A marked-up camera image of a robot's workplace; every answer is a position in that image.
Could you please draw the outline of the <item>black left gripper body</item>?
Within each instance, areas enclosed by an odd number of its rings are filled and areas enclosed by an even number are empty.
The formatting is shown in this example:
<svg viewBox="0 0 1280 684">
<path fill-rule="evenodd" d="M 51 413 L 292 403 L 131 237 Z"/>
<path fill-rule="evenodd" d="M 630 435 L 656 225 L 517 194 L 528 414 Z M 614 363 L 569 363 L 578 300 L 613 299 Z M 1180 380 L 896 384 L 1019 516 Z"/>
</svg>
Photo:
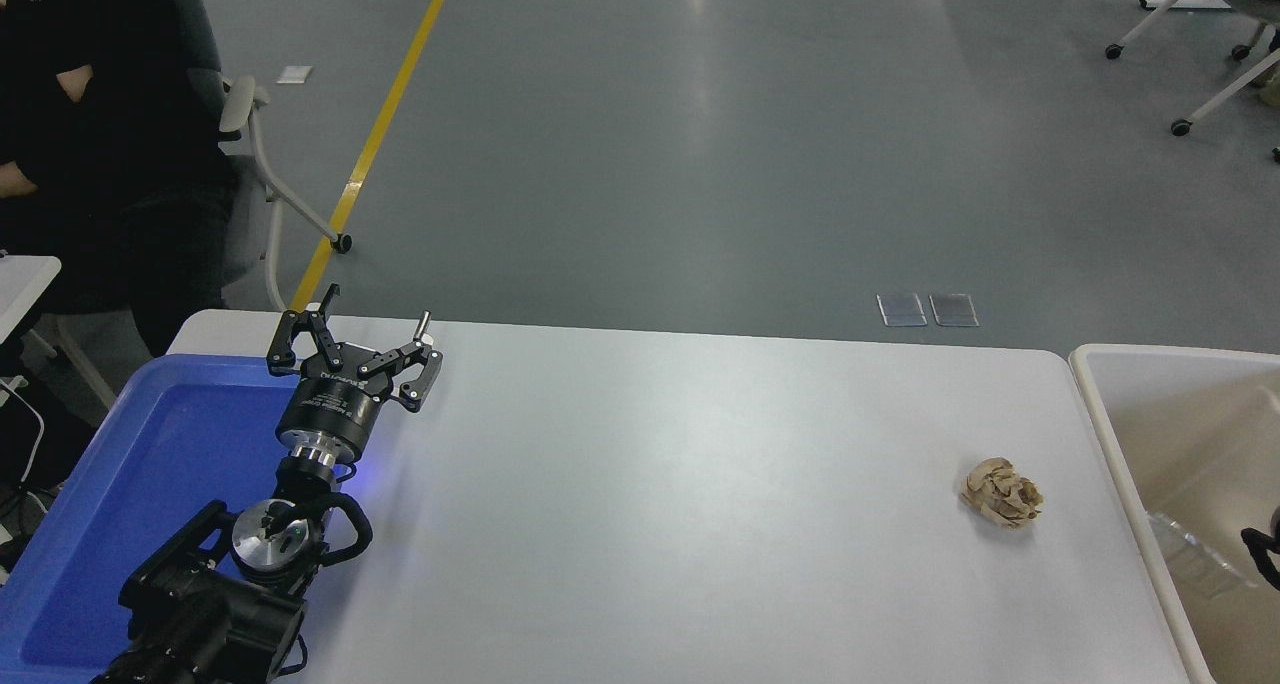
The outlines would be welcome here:
<svg viewBox="0 0 1280 684">
<path fill-rule="evenodd" d="M 392 391 L 388 374 L 360 379 L 357 364 L 346 365 L 337 373 L 323 362 L 305 364 L 300 383 L 276 425 L 276 438 L 292 447 L 303 436 L 325 436 L 338 442 L 338 461 L 357 462 L 364 456 L 380 407 Z"/>
</svg>

